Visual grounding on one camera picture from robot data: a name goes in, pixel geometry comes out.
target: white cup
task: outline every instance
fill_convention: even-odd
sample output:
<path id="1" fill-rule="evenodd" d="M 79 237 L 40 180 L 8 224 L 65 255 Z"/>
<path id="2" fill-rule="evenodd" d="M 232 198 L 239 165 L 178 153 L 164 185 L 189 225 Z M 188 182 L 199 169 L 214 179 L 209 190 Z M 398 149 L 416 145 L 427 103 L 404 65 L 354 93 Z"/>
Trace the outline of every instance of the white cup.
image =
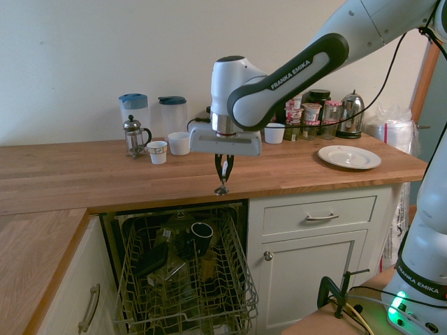
<path id="1" fill-rule="evenodd" d="M 147 143 L 146 147 L 151 155 L 152 164 L 163 164 L 166 162 L 168 143 L 165 141 L 154 141 Z"/>
<path id="2" fill-rule="evenodd" d="M 279 144 L 282 142 L 284 131 L 286 130 L 283 124 L 268 124 L 267 127 L 280 128 L 264 128 L 265 141 L 270 144 Z"/>
<path id="3" fill-rule="evenodd" d="M 189 133 L 180 131 L 168 135 L 170 152 L 175 156 L 189 154 Z"/>

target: drawer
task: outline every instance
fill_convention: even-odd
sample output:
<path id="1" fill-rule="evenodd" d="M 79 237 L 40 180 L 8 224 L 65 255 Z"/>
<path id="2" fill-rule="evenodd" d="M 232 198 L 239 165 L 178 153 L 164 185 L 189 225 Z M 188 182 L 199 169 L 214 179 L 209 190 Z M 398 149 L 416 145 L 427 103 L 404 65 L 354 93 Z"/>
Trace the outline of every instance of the drawer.
<path id="1" fill-rule="evenodd" d="M 264 208 L 263 235 L 371 221 L 376 196 Z"/>

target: blue lid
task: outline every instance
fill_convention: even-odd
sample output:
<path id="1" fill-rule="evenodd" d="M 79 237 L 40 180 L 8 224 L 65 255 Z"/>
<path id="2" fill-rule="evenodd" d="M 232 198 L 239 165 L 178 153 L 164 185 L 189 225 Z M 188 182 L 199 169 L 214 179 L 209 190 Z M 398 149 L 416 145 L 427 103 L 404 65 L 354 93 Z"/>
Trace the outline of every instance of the blue lid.
<path id="1" fill-rule="evenodd" d="M 186 99 L 182 96 L 161 96 L 159 100 L 162 105 L 181 105 L 186 103 Z"/>
<path id="2" fill-rule="evenodd" d="M 147 96 L 139 93 L 124 94 L 119 98 L 119 104 L 124 110 L 139 110 L 141 108 L 146 108 Z"/>

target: butcher block counter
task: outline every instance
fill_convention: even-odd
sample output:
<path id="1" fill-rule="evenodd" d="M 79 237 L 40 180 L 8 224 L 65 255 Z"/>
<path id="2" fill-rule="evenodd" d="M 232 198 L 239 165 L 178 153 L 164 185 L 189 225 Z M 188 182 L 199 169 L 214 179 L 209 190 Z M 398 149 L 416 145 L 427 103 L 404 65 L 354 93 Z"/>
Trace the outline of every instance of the butcher block counter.
<path id="1" fill-rule="evenodd" d="M 351 170 L 322 161 L 327 145 L 374 152 L 382 163 Z M 235 157 L 227 187 L 214 155 L 190 153 L 153 165 L 125 156 L 125 142 L 0 147 L 0 334 L 35 334 L 73 257 L 89 214 L 252 199 L 421 180 L 426 163 L 368 135 L 357 140 L 263 143 Z"/>

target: stainless steel kettle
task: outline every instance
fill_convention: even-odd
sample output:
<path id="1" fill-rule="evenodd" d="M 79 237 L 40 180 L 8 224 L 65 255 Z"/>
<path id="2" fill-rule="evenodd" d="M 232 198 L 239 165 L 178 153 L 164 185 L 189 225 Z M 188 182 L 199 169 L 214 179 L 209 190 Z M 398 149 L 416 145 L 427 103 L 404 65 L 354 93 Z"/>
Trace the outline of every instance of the stainless steel kettle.
<path id="1" fill-rule="evenodd" d="M 340 121 L 349 119 L 365 109 L 363 99 L 356 91 L 348 94 L 342 100 L 342 113 Z M 359 138 L 362 135 L 363 113 L 355 116 L 353 119 L 346 120 L 338 125 L 337 137 L 340 138 Z"/>

